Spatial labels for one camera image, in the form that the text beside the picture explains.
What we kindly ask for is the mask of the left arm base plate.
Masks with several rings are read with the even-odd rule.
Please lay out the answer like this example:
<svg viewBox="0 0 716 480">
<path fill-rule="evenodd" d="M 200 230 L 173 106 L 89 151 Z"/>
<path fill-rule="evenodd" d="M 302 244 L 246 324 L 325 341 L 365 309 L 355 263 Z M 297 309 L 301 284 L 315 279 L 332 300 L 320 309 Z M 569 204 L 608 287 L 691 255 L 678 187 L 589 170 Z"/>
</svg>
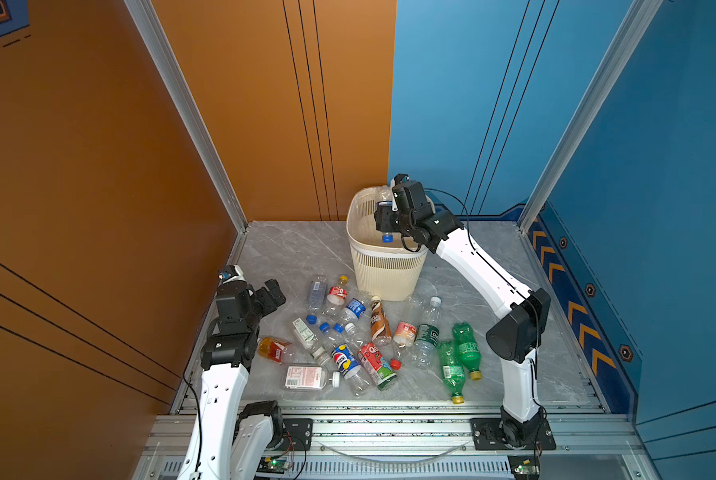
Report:
<svg viewBox="0 0 716 480">
<path fill-rule="evenodd" d="M 283 451 L 293 448 L 295 452 L 309 452 L 313 439 L 314 420 L 307 417 L 287 417 L 281 426 L 274 426 L 272 440 L 267 451 Z"/>
</svg>

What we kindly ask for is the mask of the orange juice bottle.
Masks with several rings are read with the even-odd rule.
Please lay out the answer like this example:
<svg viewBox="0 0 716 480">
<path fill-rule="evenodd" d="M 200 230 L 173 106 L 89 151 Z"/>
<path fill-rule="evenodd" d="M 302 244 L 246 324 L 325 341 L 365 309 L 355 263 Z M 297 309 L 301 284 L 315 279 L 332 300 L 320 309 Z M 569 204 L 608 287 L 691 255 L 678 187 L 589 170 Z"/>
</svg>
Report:
<svg viewBox="0 0 716 480">
<path fill-rule="evenodd" d="M 296 360 L 297 348 L 290 341 L 266 336 L 259 340 L 257 353 L 277 364 L 289 365 Z"/>
</svg>

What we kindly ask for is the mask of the green bottle yellow cap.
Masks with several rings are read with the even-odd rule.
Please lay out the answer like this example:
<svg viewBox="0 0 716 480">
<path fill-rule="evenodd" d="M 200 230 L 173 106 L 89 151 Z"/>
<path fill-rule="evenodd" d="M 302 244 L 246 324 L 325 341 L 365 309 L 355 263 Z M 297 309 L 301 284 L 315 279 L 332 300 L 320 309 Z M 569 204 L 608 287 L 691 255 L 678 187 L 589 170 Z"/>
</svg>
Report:
<svg viewBox="0 0 716 480">
<path fill-rule="evenodd" d="M 443 341 L 438 346 L 438 356 L 443 382 L 450 393 L 452 403 L 463 404 L 465 402 L 465 369 L 458 358 L 456 343 L 453 340 Z"/>
</svg>

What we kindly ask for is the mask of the clear bottle green label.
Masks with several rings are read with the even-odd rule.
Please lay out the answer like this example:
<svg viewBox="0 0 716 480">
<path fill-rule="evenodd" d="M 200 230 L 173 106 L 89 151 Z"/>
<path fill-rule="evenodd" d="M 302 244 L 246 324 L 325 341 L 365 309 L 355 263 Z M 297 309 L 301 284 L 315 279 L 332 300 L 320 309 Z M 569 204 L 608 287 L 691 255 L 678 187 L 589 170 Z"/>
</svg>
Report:
<svg viewBox="0 0 716 480">
<path fill-rule="evenodd" d="M 417 336 L 411 350 L 411 361 L 415 366 L 430 365 L 437 355 L 440 337 L 440 317 L 442 300 L 433 296 L 423 308 Z"/>
</svg>

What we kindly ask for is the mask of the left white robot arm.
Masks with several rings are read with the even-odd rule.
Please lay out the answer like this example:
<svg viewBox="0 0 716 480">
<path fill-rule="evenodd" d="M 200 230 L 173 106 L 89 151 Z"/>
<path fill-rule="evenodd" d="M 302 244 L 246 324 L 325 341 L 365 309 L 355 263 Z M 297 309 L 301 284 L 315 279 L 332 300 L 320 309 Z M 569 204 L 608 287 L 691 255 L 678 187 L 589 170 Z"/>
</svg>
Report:
<svg viewBox="0 0 716 480">
<path fill-rule="evenodd" d="M 218 316 L 201 350 L 197 418 L 180 479 L 253 479 L 266 450 L 284 436 L 275 400 L 241 407 L 258 347 L 260 321 L 286 302 L 277 281 L 259 289 L 243 277 L 223 281 Z"/>
</svg>

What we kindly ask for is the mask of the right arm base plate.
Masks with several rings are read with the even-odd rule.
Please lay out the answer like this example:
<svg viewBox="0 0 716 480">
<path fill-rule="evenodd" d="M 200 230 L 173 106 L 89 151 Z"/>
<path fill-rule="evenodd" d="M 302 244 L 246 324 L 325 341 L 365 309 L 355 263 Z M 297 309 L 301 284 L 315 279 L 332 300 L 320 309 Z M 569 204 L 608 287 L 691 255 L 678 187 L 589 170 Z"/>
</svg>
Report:
<svg viewBox="0 0 716 480">
<path fill-rule="evenodd" d="M 557 449 L 549 422 L 541 415 L 525 423 L 501 418 L 472 418 L 470 427 L 475 448 L 479 451 Z"/>
</svg>

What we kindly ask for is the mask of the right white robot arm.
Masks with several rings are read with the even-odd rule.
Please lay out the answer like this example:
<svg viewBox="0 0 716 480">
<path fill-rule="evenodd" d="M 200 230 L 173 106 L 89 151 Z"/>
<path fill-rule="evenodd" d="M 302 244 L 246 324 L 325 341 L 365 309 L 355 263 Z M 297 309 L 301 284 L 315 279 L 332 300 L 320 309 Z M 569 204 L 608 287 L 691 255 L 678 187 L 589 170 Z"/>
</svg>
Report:
<svg viewBox="0 0 716 480">
<path fill-rule="evenodd" d="M 494 260 L 448 210 L 437 211 L 424 186 L 406 174 L 391 182 L 393 200 L 377 203 L 376 230 L 412 239 L 453 266 L 483 296 L 499 321 L 487 332 L 500 358 L 504 399 L 501 434 L 510 447 L 540 446 L 548 425 L 538 394 L 538 350 L 546 330 L 551 297 L 532 290 Z"/>
</svg>

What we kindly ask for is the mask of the clear bottle yellow cap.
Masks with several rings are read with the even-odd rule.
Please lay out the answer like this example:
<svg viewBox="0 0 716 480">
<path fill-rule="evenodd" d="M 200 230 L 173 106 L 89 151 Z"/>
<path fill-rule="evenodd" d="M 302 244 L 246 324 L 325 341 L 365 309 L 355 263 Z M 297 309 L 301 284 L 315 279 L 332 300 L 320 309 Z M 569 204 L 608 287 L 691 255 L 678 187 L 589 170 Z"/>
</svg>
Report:
<svg viewBox="0 0 716 480">
<path fill-rule="evenodd" d="M 338 277 L 336 283 L 329 289 L 323 313 L 326 316 L 335 316 L 339 311 L 346 305 L 348 297 L 349 277 L 347 275 L 341 275 Z"/>
</svg>

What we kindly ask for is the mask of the white green label bottle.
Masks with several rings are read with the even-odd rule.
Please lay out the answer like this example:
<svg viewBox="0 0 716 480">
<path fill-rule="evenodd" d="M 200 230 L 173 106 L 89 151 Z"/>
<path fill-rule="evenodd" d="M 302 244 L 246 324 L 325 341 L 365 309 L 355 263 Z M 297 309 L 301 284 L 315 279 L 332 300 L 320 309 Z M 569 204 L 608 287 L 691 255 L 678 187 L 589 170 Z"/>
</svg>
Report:
<svg viewBox="0 0 716 480">
<path fill-rule="evenodd" d="M 310 328 L 309 324 L 301 318 L 295 318 L 291 322 L 293 333 L 300 345 L 310 356 L 321 366 L 326 366 L 330 360 L 321 340 Z"/>
</svg>

